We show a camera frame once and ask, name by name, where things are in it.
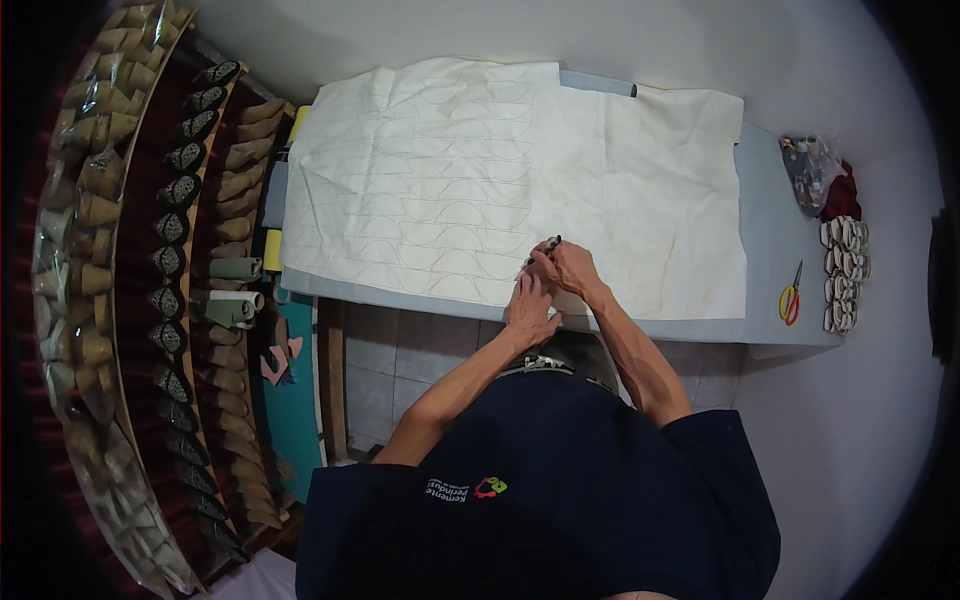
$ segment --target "wrist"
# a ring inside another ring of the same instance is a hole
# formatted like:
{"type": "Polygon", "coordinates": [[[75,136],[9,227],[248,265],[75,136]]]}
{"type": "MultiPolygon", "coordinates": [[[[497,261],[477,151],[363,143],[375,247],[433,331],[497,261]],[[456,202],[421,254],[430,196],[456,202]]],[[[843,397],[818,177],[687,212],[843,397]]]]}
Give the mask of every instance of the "wrist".
{"type": "Polygon", "coordinates": [[[584,302],[589,306],[591,311],[597,312],[603,309],[607,300],[612,298],[612,296],[613,292],[610,287],[598,279],[596,284],[591,285],[581,298],[584,299],[584,302]]]}
{"type": "Polygon", "coordinates": [[[531,333],[525,329],[516,324],[507,324],[496,337],[509,344],[511,354],[517,356],[534,344],[531,333]]]}

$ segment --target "yellow roll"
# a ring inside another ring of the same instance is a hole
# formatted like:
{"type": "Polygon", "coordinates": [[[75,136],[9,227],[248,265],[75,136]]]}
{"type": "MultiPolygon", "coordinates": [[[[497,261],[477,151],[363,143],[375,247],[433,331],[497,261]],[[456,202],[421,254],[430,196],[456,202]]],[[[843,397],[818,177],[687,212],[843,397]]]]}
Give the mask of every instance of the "yellow roll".
{"type": "Polygon", "coordinates": [[[283,265],[280,264],[280,235],[279,229],[267,229],[267,244],[263,249],[264,271],[283,271],[283,265]]]}
{"type": "Polygon", "coordinates": [[[294,120],[294,126],[290,130],[290,136],[287,138],[287,142],[294,141],[294,138],[297,137],[297,131],[300,129],[300,122],[303,121],[303,117],[306,116],[306,113],[310,112],[310,106],[297,108],[297,118],[294,120]]]}

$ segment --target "table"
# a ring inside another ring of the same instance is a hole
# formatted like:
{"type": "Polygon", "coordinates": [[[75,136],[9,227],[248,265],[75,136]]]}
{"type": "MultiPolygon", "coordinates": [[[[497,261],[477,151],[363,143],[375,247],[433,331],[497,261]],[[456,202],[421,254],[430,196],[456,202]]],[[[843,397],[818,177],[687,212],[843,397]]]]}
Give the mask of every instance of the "table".
{"type": "MultiPolygon", "coordinates": [[[[626,82],[563,70],[560,74],[561,84],[567,87],[634,95],[634,85],[626,82]]],[[[777,137],[745,122],[740,143],[733,149],[733,160],[740,177],[740,240],[747,255],[746,316],[635,323],[654,339],[750,344],[751,353],[757,358],[798,348],[841,344],[842,337],[824,331],[827,273],[820,222],[804,216],[798,208],[780,158],[777,137]],[[778,303],[783,289],[793,282],[801,260],[801,312],[797,322],[788,327],[780,319],[778,303]]],[[[380,290],[290,268],[284,268],[281,285],[311,296],[485,321],[503,320],[503,307],[380,290]]],[[[564,316],[564,326],[598,330],[596,321],[584,316],[564,316]]]]}

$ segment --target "red scissors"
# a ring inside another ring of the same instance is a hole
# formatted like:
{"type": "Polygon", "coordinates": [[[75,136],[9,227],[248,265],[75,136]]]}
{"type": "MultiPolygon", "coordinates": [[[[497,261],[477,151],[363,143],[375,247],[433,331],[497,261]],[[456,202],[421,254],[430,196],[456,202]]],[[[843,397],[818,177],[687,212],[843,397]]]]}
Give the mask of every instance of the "red scissors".
{"type": "Polygon", "coordinates": [[[793,285],[788,285],[780,294],[780,318],[787,326],[796,323],[797,318],[800,317],[800,275],[803,272],[804,262],[801,260],[793,285]]]}

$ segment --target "person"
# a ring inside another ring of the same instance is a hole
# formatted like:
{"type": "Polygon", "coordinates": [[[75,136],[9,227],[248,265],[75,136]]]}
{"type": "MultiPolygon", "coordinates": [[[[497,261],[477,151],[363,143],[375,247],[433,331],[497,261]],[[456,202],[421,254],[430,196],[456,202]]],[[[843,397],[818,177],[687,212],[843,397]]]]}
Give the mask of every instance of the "person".
{"type": "Polygon", "coordinates": [[[780,533],[737,412],[693,414],[590,252],[544,245],[503,330],[371,464],[314,471],[299,600],[764,596],[780,533]],[[552,353],[558,288],[592,311],[634,407],[582,343],[573,364],[552,353]]]}

